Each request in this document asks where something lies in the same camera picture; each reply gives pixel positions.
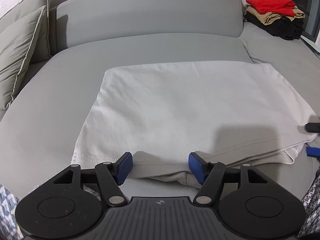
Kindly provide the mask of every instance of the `patterned blanket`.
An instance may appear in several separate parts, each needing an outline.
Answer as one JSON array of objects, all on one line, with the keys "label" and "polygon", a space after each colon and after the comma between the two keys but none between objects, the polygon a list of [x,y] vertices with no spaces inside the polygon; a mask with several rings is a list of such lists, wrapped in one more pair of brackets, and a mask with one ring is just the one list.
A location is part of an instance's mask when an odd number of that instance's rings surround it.
[{"label": "patterned blanket", "polygon": [[[94,190],[86,186],[84,186],[84,190],[100,198]],[[21,240],[23,238],[14,217],[18,202],[19,199],[0,184],[0,233],[8,240]],[[302,202],[307,216],[299,236],[320,232],[320,175],[316,177]]]}]

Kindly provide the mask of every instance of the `sofa cushion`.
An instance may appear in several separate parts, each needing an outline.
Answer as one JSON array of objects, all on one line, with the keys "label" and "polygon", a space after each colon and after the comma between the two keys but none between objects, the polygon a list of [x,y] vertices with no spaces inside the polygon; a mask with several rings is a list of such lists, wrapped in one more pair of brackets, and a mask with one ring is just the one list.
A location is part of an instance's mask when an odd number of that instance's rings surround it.
[{"label": "sofa cushion", "polygon": [[199,60],[252,62],[238,38],[196,33],[95,41],[59,52],[23,88],[0,122],[0,182],[21,198],[70,165],[107,69]]},{"label": "sofa cushion", "polygon": [[5,114],[5,110],[0,110],[0,122],[1,122],[1,119],[4,117],[4,114]]},{"label": "sofa cushion", "polygon": [[57,7],[57,43],[61,51],[154,33],[239,37],[242,24],[242,0],[68,0]]},{"label": "sofa cushion", "polygon": [[31,63],[48,60],[50,58],[49,47],[49,0],[23,0],[13,7],[0,19],[0,33],[15,21],[29,15],[40,7],[45,6],[42,14],[39,37],[35,51],[31,58]]},{"label": "sofa cushion", "polygon": [[0,109],[7,110],[17,96],[39,35],[42,6],[0,33]]},{"label": "sofa cushion", "polygon": [[25,87],[26,84],[38,73],[38,71],[47,63],[48,61],[41,61],[37,63],[30,64],[26,74],[21,82],[20,91]]},{"label": "sofa cushion", "polygon": [[320,60],[303,41],[285,41],[249,22],[240,40],[253,62],[270,63],[320,117]]}]

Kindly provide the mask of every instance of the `folded clothes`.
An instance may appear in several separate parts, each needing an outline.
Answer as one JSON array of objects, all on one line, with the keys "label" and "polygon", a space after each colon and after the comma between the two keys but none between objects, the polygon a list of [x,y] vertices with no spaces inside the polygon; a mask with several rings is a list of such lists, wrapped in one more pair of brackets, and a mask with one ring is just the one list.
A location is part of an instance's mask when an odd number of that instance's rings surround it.
[{"label": "folded clothes", "polygon": [[[250,4],[246,4],[244,6],[245,10],[255,17],[258,18],[258,20],[263,23],[264,25],[272,24],[275,20],[280,19],[283,15],[273,12],[268,12],[265,14],[259,14],[255,8],[253,8]],[[295,18],[305,18],[306,15],[303,11],[299,10],[298,7],[293,8],[294,11],[294,17],[286,16],[290,21],[293,21]]]},{"label": "folded clothes", "polygon": [[246,2],[254,7],[259,14],[274,12],[290,17],[295,15],[293,8],[296,4],[291,0],[246,0]]},{"label": "folded clothes", "polygon": [[272,24],[264,25],[257,17],[249,12],[246,12],[244,17],[248,22],[253,23],[259,28],[270,33],[272,36],[281,37],[284,40],[292,41],[294,39],[299,39],[304,31],[302,18],[295,18],[291,21],[289,18],[281,16],[280,19],[275,20]]}]

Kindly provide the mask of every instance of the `throw pillow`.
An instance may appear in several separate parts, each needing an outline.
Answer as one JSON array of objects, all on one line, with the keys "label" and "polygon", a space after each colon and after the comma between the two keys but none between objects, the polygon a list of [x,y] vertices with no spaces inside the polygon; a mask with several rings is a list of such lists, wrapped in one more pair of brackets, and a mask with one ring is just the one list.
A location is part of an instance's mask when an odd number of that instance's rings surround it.
[{"label": "throw pillow", "polygon": [[0,19],[0,33],[15,21],[29,15],[37,9],[45,6],[38,41],[35,52],[32,55],[31,63],[50,59],[49,47],[49,0],[23,0],[17,6],[13,7]]},{"label": "throw pillow", "polygon": [[42,6],[0,33],[0,110],[7,110],[17,96],[39,36]]}]

